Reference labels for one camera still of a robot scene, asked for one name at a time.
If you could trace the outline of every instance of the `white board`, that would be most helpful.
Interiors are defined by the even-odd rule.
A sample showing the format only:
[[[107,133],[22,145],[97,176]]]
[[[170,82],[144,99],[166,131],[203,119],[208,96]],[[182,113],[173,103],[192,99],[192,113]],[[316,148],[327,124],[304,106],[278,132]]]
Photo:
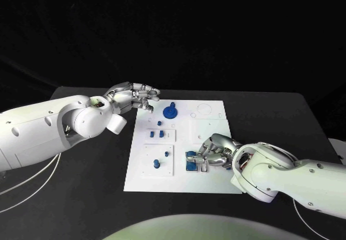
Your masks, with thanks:
[[[172,102],[177,116],[167,119],[163,110]],[[223,102],[148,100],[148,103],[154,107],[153,113],[137,111],[124,191],[241,194],[239,189],[231,184],[232,170],[206,166],[206,172],[202,172],[197,165],[197,171],[186,171],[186,152],[197,152],[213,133],[231,137]],[[169,147],[173,150],[169,157],[164,157],[164,150]],[[154,159],[160,161],[157,169]]]

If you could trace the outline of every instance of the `black table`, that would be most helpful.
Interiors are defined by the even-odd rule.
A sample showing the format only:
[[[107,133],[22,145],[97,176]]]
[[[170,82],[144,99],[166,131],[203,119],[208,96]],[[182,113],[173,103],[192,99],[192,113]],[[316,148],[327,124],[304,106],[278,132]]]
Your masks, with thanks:
[[[59,87],[52,99],[99,96],[105,91],[105,88]],[[340,163],[300,94],[163,90],[160,97],[222,100],[232,137],[241,143],[267,142],[300,159]],[[124,192],[135,115],[135,109],[122,115],[127,125],[120,135],[105,130],[62,154],[55,175],[40,192],[0,214],[0,239],[102,239],[134,223],[174,214],[232,216],[278,227],[307,239],[320,239],[303,224],[293,200],[283,193],[271,203],[264,203],[248,194]],[[9,171],[0,189],[30,177],[48,162]],[[1,195],[1,209],[35,192],[50,171],[52,167],[24,187]],[[297,207],[320,234],[332,239],[345,238],[343,219]]]

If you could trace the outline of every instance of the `blue object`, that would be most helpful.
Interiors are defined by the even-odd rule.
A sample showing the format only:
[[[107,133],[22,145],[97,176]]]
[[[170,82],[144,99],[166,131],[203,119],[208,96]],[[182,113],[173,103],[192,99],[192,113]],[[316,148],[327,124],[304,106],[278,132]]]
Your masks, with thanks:
[[[179,111],[176,109],[176,104],[174,102],[170,103],[170,106],[167,106],[164,109],[163,109],[163,116],[167,118],[167,119],[173,119],[179,114]]]
[[[159,160],[157,160],[157,159],[153,161],[153,167],[154,167],[156,169],[160,167],[160,163],[159,163]]]
[[[196,152],[195,151],[189,151],[186,153],[186,157],[189,156],[196,156]],[[197,171],[197,165],[195,162],[192,161],[186,161],[186,171]]]

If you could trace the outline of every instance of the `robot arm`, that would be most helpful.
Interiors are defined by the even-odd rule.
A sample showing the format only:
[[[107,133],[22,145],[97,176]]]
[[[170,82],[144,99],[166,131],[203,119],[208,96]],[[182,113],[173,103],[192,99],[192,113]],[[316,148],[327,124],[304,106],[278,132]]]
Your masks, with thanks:
[[[255,199],[270,203],[285,193],[308,209],[346,219],[346,166],[295,157],[281,148],[259,142],[241,145],[213,134],[190,162],[232,166],[231,183]]]
[[[148,99],[160,91],[124,82],[104,96],[69,96],[0,114],[0,172],[42,162],[97,137],[105,128],[120,134],[127,120],[118,115],[141,108],[153,112]]]

